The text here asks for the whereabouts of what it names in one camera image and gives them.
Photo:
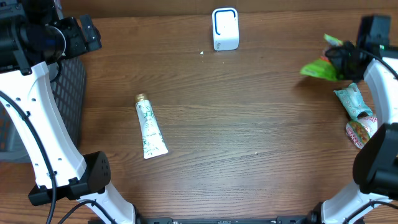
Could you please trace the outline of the green snack bag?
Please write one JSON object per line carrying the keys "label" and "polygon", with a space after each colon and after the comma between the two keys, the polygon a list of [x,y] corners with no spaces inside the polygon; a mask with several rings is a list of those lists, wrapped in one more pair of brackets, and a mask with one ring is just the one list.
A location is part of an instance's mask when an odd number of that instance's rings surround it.
{"label": "green snack bag", "polygon": [[332,47],[339,47],[343,45],[343,42],[335,37],[328,34],[323,35],[324,40],[328,43],[328,47],[323,50],[320,58],[314,60],[311,63],[304,65],[301,70],[301,75],[306,75],[313,78],[321,78],[329,81],[338,81],[343,78],[336,68],[331,64],[329,59],[325,56],[325,52]]}

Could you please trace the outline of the teal tissue pack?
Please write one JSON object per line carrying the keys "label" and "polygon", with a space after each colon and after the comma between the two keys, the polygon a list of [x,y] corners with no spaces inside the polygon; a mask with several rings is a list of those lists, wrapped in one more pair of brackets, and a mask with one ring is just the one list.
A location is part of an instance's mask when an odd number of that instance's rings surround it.
{"label": "teal tissue pack", "polygon": [[333,92],[352,120],[373,115],[371,108],[365,104],[357,84],[351,83],[348,87]]}

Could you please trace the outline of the green instant noodle cup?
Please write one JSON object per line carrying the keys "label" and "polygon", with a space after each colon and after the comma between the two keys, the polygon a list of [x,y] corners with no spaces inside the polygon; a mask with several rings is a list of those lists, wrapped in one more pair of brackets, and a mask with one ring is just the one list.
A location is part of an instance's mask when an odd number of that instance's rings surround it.
{"label": "green instant noodle cup", "polygon": [[377,117],[370,115],[358,120],[351,120],[346,125],[346,134],[353,144],[362,149],[377,131]]}

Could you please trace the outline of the white tube with gold cap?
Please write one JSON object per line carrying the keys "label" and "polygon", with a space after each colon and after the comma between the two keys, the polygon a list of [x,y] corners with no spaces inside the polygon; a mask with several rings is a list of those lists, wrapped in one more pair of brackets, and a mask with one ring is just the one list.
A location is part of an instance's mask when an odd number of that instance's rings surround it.
{"label": "white tube with gold cap", "polygon": [[169,150],[165,145],[152,105],[143,93],[136,95],[136,111],[141,127],[144,159],[167,154]]}

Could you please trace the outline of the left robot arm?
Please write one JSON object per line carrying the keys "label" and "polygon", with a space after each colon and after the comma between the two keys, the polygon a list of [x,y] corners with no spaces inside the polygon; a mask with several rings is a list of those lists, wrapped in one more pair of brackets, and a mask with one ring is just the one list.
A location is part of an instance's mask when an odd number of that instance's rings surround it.
{"label": "left robot arm", "polygon": [[1,103],[30,157],[32,205],[76,200],[103,223],[142,223],[134,205],[111,183],[102,151],[80,154],[50,87],[49,65],[101,48],[91,17],[61,18],[53,1],[1,2]]}

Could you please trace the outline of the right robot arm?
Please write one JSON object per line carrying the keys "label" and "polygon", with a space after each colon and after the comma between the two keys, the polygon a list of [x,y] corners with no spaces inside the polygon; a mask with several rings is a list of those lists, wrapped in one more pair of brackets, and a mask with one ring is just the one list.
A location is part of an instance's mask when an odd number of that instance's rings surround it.
{"label": "right robot arm", "polygon": [[357,41],[326,51],[340,80],[364,80],[377,115],[377,131],[353,164],[353,181],[320,202],[299,223],[362,223],[379,205],[397,208],[397,47],[390,45],[390,16],[361,19]]}

